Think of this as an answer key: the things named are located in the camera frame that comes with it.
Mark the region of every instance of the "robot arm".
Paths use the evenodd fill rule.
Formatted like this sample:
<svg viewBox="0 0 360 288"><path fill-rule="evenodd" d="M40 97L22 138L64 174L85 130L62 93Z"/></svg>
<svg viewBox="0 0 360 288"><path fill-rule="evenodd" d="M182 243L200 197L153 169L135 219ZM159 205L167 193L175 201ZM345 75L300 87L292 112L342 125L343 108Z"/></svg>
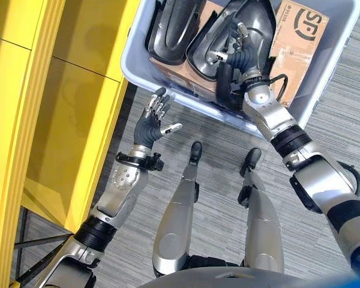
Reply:
<svg viewBox="0 0 360 288"><path fill-rule="evenodd" d="M148 183L148 171L161 170L160 154L151 156L159 138L179 130L182 125L161 127L161 120L170 106L166 90L160 88L145 107L134 131L134 145L128 155L119 153L120 163L107 190L89 213L75 235L68 238L52 261L42 271L36 287L93 287L91 271L99 263L116 231L123 225Z"/></svg>
<svg viewBox="0 0 360 288"><path fill-rule="evenodd" d="M344 169L311 140L269 89L269 79L257 69L257 54L249 35L241 52L211 51L215 61L230 64L242 73L242 109L252 118L264 138L294 172L290 179L304 206L323 213L352 269L360 272L360 199L345 176Z"/></svg>

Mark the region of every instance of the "sf logo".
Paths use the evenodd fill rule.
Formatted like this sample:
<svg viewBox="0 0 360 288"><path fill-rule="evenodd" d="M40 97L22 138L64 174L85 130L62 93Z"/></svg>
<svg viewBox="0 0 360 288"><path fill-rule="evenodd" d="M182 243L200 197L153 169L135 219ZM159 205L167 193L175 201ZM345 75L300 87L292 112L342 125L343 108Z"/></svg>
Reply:
<svg viewBox="0 0 360 288"><path fill-rule="evenodd" d="M319 24L323 20L323 17L319 14L312 13L308 11L304 13L305 9L300 9L298 14L296 15L294 22L295 32L303 39L308 41L314 41L316 39L317 29Z"/></svg>

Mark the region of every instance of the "bolt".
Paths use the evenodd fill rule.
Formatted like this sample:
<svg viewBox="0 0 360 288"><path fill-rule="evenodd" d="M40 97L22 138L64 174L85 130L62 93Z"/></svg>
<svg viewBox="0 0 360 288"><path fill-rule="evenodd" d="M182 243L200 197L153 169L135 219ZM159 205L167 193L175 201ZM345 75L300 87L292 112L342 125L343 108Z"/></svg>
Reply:
<svg viewBox="0 0 360 288"><path fill-rule="evenodd" d="M294 153L290 156L291 162L293 165L296 165L299 163L300 159L299 159L299 155Z"/></svg>
<svg viewBox="0 0 360 288"><path fill-rule="evenodd" d="M84 262L87 264L91 264L95 260L95 254L93 252L88 252L85 256Z"/></svg>

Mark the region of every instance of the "gray plastic bin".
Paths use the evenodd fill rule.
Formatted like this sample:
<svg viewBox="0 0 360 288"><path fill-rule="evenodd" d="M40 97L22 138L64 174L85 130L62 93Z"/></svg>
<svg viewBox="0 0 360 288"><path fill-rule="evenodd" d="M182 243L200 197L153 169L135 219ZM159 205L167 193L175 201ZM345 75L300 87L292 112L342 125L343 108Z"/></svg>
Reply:
<svg viewBox="0 0 360 288"><path fill-rule="evenodd" d="M227 0L214 0L213 2L224 6ZM280 2L281 0L271 0L274 7L277 7ZM290 113L304 128L346 47L349 35L359 17L360 0L297 0L297 2L329 16L328 25L309 70L289 107ZM222 111L192 94L177 90L175 88L177 85L164 77L149 61L149 54L144 48L144 40L154 7L154 0L140 1L121 58L121 68L128 81L150 91L164 86L176 102L261 137L256 126L242 117Z"/></svg>

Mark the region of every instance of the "yellow panel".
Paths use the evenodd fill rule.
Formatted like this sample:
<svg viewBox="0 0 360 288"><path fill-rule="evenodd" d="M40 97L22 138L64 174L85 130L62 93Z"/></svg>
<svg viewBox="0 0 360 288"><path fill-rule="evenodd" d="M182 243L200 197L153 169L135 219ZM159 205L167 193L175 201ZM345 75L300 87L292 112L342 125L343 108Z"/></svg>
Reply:
<svg viewBox="0 0 360 288"><path fill-rule="evenodd" d="M22 205L75 232L86 217L124 93L119 82L53 58Z"/></svg>
<svg viewBox="0 0 360 288"><path fill-rule="evenodd" d="M13 164L11 149L28 58L29 50L0 40L0 250L5 229L2 215L11 200L8 199L11 195L7 194L8 176Z"/></svg>
<svg viewBox="0 0 360 288"><path fill-rule="evenodd" d="M70 0L53 55L121 81L121 53L138 0Z"/></svg>
<svg viewBox="0 0 360 288"><path fill-rule="evenodd" d="M43 1L31 51L0 40L0 287L9 284L26 167L63 6L64 0Z"/></svg>
<svg viewBox="0 0 360 288"><path fill-rule="evenodd" d="M31 49L43 0L0 0L0 38Z"/></svg>

